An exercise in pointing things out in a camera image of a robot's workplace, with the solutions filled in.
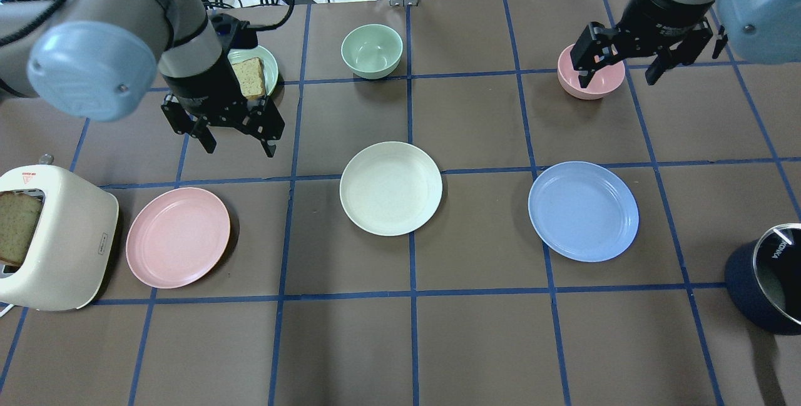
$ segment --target toaster label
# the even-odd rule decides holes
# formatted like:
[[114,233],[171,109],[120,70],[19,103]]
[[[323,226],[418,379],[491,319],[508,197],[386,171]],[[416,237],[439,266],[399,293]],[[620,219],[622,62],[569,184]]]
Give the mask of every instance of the toaster label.
[[99,255],[105,255],[106,254],[106,244],[107,243],[108,243],[108,234],[106,234],[104,232],[103,233],[103,237],[100,238],[100,248],[98,248],[98,254]]

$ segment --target white toaster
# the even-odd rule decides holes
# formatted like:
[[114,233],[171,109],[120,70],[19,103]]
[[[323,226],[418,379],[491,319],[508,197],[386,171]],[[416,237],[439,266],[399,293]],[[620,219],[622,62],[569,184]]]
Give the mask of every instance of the white toaster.
[[41,311],[86,306],[108,266],[120,205],[117,198],[58,166],[31,165],[0,176],[0,192],[43,197],[23,264],[2,266],[0,301]]

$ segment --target green bowl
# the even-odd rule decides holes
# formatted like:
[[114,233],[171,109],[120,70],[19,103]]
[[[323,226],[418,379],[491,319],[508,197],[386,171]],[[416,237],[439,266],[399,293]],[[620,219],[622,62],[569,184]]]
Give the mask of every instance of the green bowl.
[[342,41],[342,60],[358,76],[380,79],[401,61],[403,40],[383,24],[365,24],[353,29]]

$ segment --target plate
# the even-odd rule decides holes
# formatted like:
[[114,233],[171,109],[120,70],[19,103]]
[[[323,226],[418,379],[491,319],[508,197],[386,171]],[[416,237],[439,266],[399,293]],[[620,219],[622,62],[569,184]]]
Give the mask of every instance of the plate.
[[529,192],[529,217],[540,238],[577,261],[605,261],[635,240],[635,196],[611,171],[569,161],[545,170]]
[[212,192],[171,190],[150,201],[131,224],[128,266],[148,286],[186,286],[217,264],[230,235],[228,210]]
[[272,53],[263,46],[257,46],[254,49],[232,49],[228,52],[228,61],[232,64],[252,58],[261,59],[261,63],[264,66],[264,90],[267,95],[272,94],[275,86],[278,85],[278,62],[275,61],[275,56]]
[[437,164],[420,148],[384,141],[355,155],[342,172],[345,214],[366,232],[403,235],[423,226],[442,198]]

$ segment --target white plate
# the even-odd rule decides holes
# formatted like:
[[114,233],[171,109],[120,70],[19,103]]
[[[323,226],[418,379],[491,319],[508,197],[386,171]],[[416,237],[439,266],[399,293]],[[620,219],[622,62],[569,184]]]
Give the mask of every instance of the white plate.
[[275,56],[272,53],[263,46],[257,46],[254,49],[232,49],[228,52],[228,61],[232,64],[252,58],[261,59],[261,63],[264,66],[264,90],[267,95],[272,94],[278,84],[278,62],[275,61]]
[[529,192],[529,217],[540,238],[577,261],[605,261],[637,235],[637,201],[626,183],[592,163],[556,164]]
[[423,150],[401,141],[368,146],[345,167],[340,201],[358,227],[403,235],[423,226],[442,198],[442,176]]

